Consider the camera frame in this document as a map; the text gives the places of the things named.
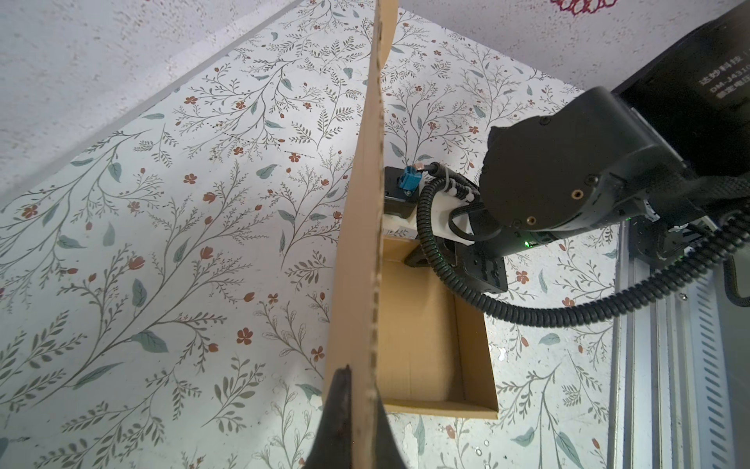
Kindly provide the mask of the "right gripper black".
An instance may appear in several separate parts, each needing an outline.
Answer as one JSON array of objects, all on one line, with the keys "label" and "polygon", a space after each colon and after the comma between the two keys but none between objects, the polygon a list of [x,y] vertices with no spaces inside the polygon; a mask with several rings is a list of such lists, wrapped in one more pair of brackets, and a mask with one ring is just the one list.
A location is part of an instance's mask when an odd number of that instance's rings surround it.
[{"label": "right gripper black", "polygon": [[410,268],[430,268],[442,281],[450,275],[451,279],[459,279],[460,283],[480,293],[506,293],[509,290],[502,257],[488,258],[472,245],[447,238],[436,238],[436,244],[443,264],[447,265],[442,275],[430,264],[421,245],[406,255],[404,264]]}]

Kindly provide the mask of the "brown cardboard box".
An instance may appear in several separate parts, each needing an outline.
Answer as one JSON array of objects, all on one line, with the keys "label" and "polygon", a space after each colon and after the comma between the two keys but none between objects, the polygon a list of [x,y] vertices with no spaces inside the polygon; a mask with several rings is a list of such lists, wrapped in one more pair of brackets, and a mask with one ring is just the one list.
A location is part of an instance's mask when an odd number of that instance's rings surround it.
[{"label": "brown cardboard box", "polygon": [[375,5],[365,104],[336,252],[324,404],[334,372],[352,371],[352,467],[375,468],[377,406],[389,412],[493,419],[498,414],[484,315],[432,272],[410,268],[414,240],[383,233],[381,70],[398,5]]}]

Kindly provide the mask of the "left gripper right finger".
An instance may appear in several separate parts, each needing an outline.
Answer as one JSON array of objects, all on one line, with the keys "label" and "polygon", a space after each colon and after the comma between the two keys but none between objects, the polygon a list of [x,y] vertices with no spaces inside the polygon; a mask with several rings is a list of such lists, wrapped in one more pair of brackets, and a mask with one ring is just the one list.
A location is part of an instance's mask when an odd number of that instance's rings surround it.
[{"label": "left gripper right finger", "polygon": [[374,467],[376,469],[406,469],[391,429],[386,410],[381,401],[377,406]]}]

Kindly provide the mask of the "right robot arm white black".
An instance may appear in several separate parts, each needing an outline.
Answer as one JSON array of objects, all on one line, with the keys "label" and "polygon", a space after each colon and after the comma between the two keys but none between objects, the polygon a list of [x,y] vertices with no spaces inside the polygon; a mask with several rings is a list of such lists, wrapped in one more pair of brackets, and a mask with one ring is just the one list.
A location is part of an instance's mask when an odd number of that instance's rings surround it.
[{"label": "right robot arm white black", "polygon": [[[492,128],[478,181],[436,163],[424,172],[405,263],[461,291],[504,292],[509,255],[630,218],[650,222],[646,255],[674,277],[723,261],[749,232],[748,4],[613,90]],[[703,217],[718,231],[684,262],[667,233]]]}]

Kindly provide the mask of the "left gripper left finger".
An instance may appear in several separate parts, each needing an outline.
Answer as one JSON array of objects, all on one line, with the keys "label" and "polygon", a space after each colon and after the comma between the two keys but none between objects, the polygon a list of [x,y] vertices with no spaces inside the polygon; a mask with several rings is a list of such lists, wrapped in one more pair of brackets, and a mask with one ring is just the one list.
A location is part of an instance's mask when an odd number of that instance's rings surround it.
[{"label": "left gripper left finger", "polygon": [[348,365],[334,372],[318,432],[304,467],[352,467],[352,371]]}]

